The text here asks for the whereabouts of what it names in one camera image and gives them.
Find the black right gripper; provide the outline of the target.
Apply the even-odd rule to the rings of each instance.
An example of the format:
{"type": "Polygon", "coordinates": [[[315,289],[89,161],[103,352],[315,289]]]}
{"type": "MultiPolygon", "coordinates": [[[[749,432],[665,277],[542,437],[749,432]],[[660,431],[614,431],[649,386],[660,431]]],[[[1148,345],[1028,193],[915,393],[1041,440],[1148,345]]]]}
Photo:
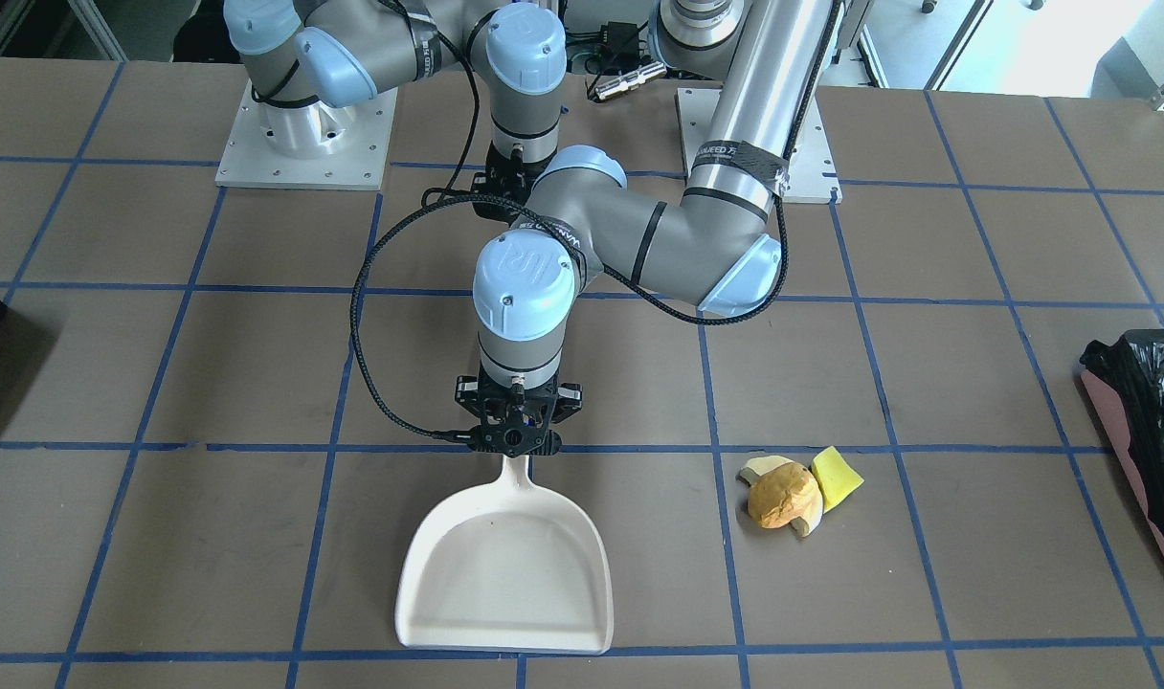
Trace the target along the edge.
{"type": "Polygon", "coordinates": [[[524,205],[544,169],[544,158],[527,162],[521,151],[511,149],[503,154],[495,144],[490,144],[487,148],[484,192],[487,196],[524,205]]]}

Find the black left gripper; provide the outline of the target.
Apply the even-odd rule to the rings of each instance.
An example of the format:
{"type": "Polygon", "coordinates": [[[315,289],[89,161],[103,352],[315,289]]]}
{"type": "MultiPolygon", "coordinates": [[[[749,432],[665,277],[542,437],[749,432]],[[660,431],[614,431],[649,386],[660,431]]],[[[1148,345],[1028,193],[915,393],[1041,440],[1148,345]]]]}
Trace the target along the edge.
{"type": "Polygon", "coordinates": [[[503,388],[485,371],[460,376],[455,402],[480,422],[468,431],[454,431],[454,441],[471,452],[504,456],[552,456],[563,446],[554,424],[583,407],[583,388],[560,383],[554,374],[539,388],[503,388]]]}

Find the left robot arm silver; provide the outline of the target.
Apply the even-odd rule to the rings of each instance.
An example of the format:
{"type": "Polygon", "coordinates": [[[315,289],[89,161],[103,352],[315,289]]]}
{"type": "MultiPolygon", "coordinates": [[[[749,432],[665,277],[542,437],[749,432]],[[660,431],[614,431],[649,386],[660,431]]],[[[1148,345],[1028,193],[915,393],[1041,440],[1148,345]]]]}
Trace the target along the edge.
{"type": "Polygon", "coordinates": [[[624,169],[592,145],[551,158],[506,232],[482,248],[471,297],[477,376],[456,402],[480,424],[459,435],[476,452],[551,455],[551,424],[582,405],[560,383],[568,317],[599,274],[656,308],[663,298],[740,322],[778,297],[788,265],[782,212],[788,161],[840,23],[839,1],[660,1],[648,43],[670,66],[721,81],[719,100],[682,200],[630,191],[624,169]]]}

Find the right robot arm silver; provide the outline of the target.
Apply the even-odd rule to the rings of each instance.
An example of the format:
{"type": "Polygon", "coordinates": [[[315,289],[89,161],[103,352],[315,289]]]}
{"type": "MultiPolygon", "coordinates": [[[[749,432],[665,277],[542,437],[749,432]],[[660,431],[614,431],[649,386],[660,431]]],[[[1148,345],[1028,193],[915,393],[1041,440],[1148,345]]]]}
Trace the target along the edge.
{"type": "Polygon", "coordinates": [[[524,201],[558,152],[568,45],[520,1],[228,1],[248,73],[215,182],[223,189],[377,191],[395,93],[460,68],[494,123],[481,190],[524,201]]]}

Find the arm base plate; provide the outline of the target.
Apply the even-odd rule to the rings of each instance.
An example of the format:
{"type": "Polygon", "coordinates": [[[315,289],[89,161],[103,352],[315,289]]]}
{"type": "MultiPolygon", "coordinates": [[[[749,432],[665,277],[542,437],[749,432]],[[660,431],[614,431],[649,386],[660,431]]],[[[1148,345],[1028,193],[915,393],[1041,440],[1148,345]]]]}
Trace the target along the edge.
{"type": "MultiPolygon", "coordinates": [[[[693,168],[700,145],[705,142],[705,135],[714,118],[721,91],[717,88],[679,87],[677,119],[680,122],[680,143],[682,143],[683,171],[693,168]]],[[[811,101],[805,112],[804,123],[793,145],[792,165],[789,166],[788,190],[783,203],[788,204],[830,204],[842,203],[843,191],[839,171],[833,162],[830,143],[821,120],[819,104],[811,101]]]]}
{"type": "Polygon", "coordinates": [[[214,182],[223,189],[360,190],[384,185],[398,91],[332,108],[276,108],[242,88],[214,182]]]}

